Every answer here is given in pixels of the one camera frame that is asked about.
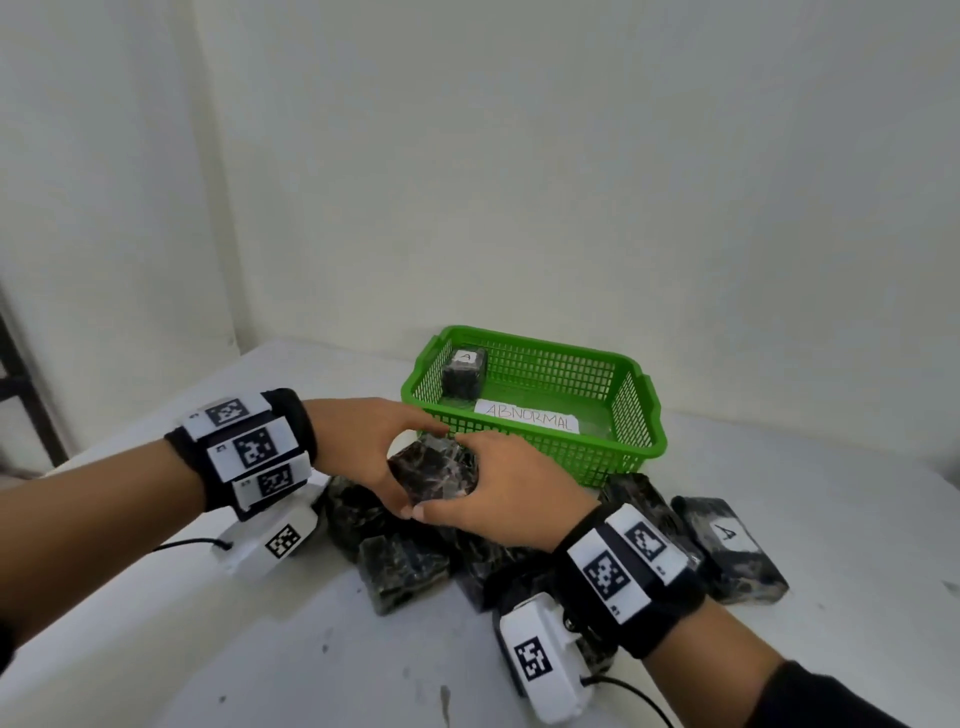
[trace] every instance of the white wall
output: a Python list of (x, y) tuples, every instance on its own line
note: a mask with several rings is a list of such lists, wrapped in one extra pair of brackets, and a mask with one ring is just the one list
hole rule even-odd
[(196, 0), (252, 337), (613, 349), (949, 468), (955, 0)]
[[(0, 8), (0, 296), (72, 449), (238, 354), (175, 9)], [(45, 470), (18, 409), (0, 456)]]

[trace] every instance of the right hand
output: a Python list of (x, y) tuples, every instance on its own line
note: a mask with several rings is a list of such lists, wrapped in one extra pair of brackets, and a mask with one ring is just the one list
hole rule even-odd
[(461, 528), (504, 546), (552, 551), (590, 511), (596, 497), (517, 435), (494, 430), (457, 435), (473, 450), (480, 482), (468, 496), (426, 500), (413, 517)]

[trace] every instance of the left hand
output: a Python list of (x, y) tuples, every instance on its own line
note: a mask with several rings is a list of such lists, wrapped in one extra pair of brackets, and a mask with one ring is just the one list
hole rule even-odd
[(380, 398), (305, 400), (303, 406), (317, 436), (317, 470), (370, 488), (391, 513), (409, 519), (410, 499), (387, 467), (387, 450), (404, 430), (444, 437), (450, 428), (412, 404)]

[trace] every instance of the black metal frame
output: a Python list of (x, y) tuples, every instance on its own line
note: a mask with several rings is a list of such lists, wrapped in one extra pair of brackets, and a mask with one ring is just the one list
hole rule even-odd
[(16, 348), (7, 323), (0, 314), (0, 364), (3, 364), (6, 376), (0, 376), (0, 402), (20, 397), (23, 408), (27, 410), (27, 417), (34, 426), (37, 437), (40, 438), (43, 448), (54, 467), (62, 465), (67, 460), (66, 450), (54, 424), (47, 413), (46, 407), (39, 394), (36, 393), (34, 382), (23, 363), (23, 357)]

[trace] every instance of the wrist strap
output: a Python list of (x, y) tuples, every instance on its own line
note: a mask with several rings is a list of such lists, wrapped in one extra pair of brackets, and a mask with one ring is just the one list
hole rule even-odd
[(574, 621), (638, 659), (704, 602), (686, 556), (632, 505), (594, 509), (553, 558), (556, 597)]
[(313, 425), (292, 389), (220, 400), (182, 422), (165, 439), (204, 482), (205, 510), (231, 506), (241, 521), (299, 488), (317, 459)]

